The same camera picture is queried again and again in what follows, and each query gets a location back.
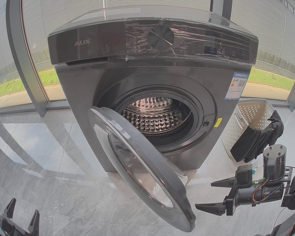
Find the marble floor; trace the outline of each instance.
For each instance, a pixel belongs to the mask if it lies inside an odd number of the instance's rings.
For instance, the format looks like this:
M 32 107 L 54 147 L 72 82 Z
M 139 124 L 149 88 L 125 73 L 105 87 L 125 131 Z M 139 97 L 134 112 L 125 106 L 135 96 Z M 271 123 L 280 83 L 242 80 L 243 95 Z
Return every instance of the marble floor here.
M 295 165 L 295 117 L 277 109 L 285 131 L 277 143 Z M 17 199 L 13 221 L 27 229 L 37 209 L 40 235 L 187 235 L 159 218 L 116 173 L 105 173 L 70 110 L 0 116 L 0 211 Z M 281 201 L 240 206 L 234 216 L 198 211 L 195 203 L 222 202 L 229 189 L 210 183 L 234 176 L 239 165 L 218 140 L 198 171 L 186 171 L 187 196 L 196 215 L 190 235 L 254 236 L 268 234 L 282 210 Z M 262 157 L 252 162 L 262 164 Z M 259 167 L 254 179 L 262 177 Z M 293 213 L 285 209 L 280 224 Z

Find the open door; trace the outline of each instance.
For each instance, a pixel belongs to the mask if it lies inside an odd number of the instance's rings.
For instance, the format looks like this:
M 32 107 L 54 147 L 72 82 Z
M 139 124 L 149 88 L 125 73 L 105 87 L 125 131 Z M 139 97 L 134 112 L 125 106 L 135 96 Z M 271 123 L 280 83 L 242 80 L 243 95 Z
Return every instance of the open door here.
M 121 177 L 163 220 L 191 232 L 196 216 L 186 196 L 187 180 L 128 120 L 112 109 L 91 107 L 88 118 Z

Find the rotary knob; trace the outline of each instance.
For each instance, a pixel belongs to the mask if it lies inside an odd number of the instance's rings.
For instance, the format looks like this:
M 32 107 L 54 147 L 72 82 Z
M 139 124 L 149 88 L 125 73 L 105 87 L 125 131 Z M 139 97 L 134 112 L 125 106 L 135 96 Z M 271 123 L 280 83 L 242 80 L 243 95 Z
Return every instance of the rotary knob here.
M 164 50 L 172 46 L 174 33 L 167 26 L 157 25 L 150 30 L 147 38 L 153 48 Z

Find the white laundry basket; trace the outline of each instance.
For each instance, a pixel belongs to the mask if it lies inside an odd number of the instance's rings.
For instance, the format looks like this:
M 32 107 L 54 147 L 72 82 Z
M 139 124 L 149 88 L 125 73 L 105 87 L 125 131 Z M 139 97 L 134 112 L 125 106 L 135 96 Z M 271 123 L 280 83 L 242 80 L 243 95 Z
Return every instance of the white laundry basket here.
M 230 150 L 249 125 L 265 129 L 271 123 L 267 119 L 273 112 L 273 106 L 265 99 L 241 99 L 221 134 L 228 156 L 233 158 Z

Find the lawn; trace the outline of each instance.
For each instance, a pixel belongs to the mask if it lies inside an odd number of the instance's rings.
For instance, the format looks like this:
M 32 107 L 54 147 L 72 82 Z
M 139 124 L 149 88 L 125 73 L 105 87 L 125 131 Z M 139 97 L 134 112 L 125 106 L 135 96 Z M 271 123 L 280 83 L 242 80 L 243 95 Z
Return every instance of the lawn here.
M 252 68 L 248 81 L 268 84 L 270 86 L 291 90 L 294 80 L 266 71 Z
M 59 84 L 57 74 L 54 69 L 48 71 L 40 71 L 39 77 L 43 85 Z M 285 88 L 291 90 L 294 84 L 294 80 L 288 79 L 286 77 L 273 74 L 267 71 L 261 71 L 255 68 L 252 68 L 249 80 L 252 82 L 258 82 L 263 84 L 268 84 L 274 87 Z M 24 85 L 20 78 L 5 81 L 0 84 L 0 96 L 5 94 L 10 94 L 13 92 L 19 92 L 24 90 Z
M 59 83 L 57 74 L 54 69 L 48 71 L 40 71 L 39 77 L 43 85 Z M 13 92 L 19 92 L 21 90 L 24 90 L 24 85 L 20 78 L 10 80 L 8 82 L 4 81 L 2 84 L 0 84 L 0 96 Z

